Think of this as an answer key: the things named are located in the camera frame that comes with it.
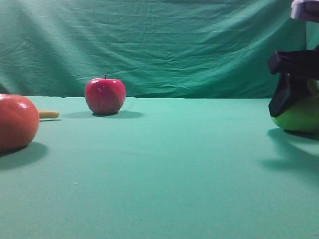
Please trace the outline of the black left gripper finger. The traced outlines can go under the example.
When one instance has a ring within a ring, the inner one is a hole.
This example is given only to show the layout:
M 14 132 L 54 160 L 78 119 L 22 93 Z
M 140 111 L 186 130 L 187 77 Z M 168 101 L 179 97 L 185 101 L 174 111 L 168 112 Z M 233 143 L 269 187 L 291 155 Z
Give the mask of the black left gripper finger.
M 281 73 L 268 105 L 271 117 L 278 117 L 298 101 L 309 96 L 308 79 L 292 73 Z

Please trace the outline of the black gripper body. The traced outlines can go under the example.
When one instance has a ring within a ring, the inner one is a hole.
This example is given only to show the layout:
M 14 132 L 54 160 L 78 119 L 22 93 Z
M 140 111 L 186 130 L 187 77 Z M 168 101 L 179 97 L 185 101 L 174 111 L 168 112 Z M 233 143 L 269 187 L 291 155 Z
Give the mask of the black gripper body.
M 271 74 L 290 73 L 319 79 L 319 46 L 311 50 L 275 51 L 268 60 Z

